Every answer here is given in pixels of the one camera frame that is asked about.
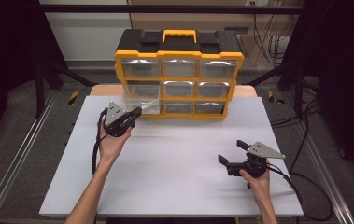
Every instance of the wrist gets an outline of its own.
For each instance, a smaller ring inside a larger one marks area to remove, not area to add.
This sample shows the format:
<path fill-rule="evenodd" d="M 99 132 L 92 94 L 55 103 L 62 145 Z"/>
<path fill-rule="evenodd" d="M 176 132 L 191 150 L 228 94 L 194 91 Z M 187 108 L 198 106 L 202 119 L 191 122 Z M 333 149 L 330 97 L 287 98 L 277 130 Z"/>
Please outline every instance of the wrist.
<path fill-rule="evenodd" d="M 116 159 L 113 158 L 108 158 L 108 159 L 101 158 L 100 161 L 98 162 L 97 170 L 103 170 L 109 172 L 115 160 Z"/>

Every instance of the forearm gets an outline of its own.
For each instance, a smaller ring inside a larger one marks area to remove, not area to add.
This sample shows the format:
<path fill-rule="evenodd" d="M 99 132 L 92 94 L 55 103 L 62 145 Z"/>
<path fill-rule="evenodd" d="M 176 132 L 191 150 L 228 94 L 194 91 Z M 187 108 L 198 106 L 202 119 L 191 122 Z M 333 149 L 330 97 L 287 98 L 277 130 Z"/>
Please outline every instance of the forearm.
<path fill-rule="evenodd" d="M 264 203 L 258 203 L 258 206 L 261 210 L 263 224 L 277 224 L 276 213 L 270 200 Z"/>
<path fill-rule="evenodd" d="M 93 223 L 97 213 L 101 192 L 106 182 L 107 174 L 110 171 L 112 163 L 99 163 L 97 170 L 92 177 L 87 188 L 80 196 L 78 203 L 75 205 L 65 223 Z"/>

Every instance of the yellow storage organizer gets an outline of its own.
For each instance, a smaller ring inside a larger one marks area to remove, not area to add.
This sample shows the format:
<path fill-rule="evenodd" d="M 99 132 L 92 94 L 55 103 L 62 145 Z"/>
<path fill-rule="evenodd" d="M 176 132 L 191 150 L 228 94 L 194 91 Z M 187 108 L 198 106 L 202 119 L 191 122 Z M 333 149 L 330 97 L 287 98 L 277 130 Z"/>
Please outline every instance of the yellow storage organizer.
<path fill-rule="evenodd" d="M 244 55 L 234 32 L 125 30 L 115 69 L 127 109 L 146 118 L 223 119 Z"/>

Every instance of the finger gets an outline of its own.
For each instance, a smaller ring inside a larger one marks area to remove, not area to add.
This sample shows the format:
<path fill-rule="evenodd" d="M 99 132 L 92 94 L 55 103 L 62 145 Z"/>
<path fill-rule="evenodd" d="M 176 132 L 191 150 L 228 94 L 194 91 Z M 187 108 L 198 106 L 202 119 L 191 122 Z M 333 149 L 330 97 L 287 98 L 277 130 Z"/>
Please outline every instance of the finger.
<path fill-rule="evenodd" d="M 129 138 L 129 137 L 131 136 L 131 130 L 132 130 L 132 129 L 133 129 L 132 127 L 128 128 L 128 129 L 126 130 L 126 132 L 125 132 L 121 137 L 122 137 L 122 138 L 125 138 L 125 139 Z"/>
<path fill-rule="evenodd" d="M 239 171 L 240 175 L 243 176 L 244 179 L 246 179 L 248 182 L 253 179 L 253 177 L 245 170 L 241 169 Z"/>

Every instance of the human arm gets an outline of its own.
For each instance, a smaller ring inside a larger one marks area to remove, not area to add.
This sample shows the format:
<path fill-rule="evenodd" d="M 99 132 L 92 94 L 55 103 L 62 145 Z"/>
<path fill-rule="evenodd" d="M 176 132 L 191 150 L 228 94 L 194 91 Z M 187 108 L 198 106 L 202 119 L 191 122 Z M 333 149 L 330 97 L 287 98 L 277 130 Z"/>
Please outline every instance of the human arm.
<path fill-rule="evenodd" d="M 240 170 L 240 175 L 250 184 L 255 203 L 261 211 L 263 224 L 276 224 L 276 213 L 270 197 L 270 173 L 266 170 L 258 178 L 252 177 L 245 170 Z"/>
<path fill-rule="evenodd" d="M 113 163 L 120 155 L 124 143 L 131 136 L 131 130 L 129 128 L 123 136 L 113 137 L 106 133 L 104 127 L 101 127 L 100 136 L 105 138 L 99 145 L 100 161 L 97 170 L 65 223 L 87 224 L 94 222 L 106 177 Z"/>

